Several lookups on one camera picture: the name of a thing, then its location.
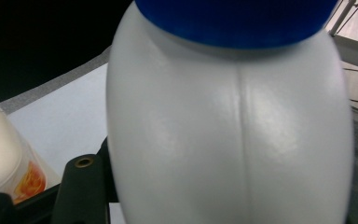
bottle cap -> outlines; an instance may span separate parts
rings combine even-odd
[[[290,45],[322,29],[337,0],[135,0],[161,29],[235,49]]]

plastic container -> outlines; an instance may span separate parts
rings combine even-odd
[[[5,114],[0,112],[0,192],[20,203],[59,183]]]
[[[127,10],[108,66],[108,141],[127,223],[344,223],[352,121],[321,30],[329,13],[302,39],[262,49],[187,39],[147,13]]]

orange label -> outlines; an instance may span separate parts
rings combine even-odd
[[[17,198],[14,204],[20,203],[32,196],[42,192],[46,187],[46,178],[42,170],[35,163],[29,161],[27,173],[14,189]]]

dark background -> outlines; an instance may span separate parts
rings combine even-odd
[[[130,0],[0,0],[0,102],[98,56]]]

bottle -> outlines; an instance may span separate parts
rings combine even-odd
[[[344,223],[353,164],[336,1],[136,0],[107,77],[128,224]]]
[[[16,204],[58,183],[58,176],[0,112],[0,192]]]

